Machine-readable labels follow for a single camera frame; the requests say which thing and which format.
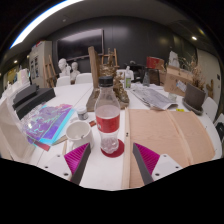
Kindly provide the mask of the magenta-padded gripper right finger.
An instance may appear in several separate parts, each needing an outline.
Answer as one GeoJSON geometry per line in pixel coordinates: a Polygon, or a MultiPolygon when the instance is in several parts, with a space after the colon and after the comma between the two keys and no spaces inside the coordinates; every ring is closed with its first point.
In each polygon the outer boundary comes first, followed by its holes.
{"type": "Polygon", "coordinates": [[[182,169],[168,154],[157,154],[153,150],[134,143],[133,154],[145,185],[182,169]]]}

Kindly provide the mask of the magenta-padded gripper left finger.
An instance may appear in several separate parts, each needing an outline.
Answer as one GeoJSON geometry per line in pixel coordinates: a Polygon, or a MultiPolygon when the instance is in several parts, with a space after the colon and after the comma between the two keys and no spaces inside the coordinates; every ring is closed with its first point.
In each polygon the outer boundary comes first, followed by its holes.
{"type": "Polygon", "coordinates": [[[90,153],[90,144],[84,144],[65,155],[54,156],[43,166],[43,169],[79,185],[90,153]]]}

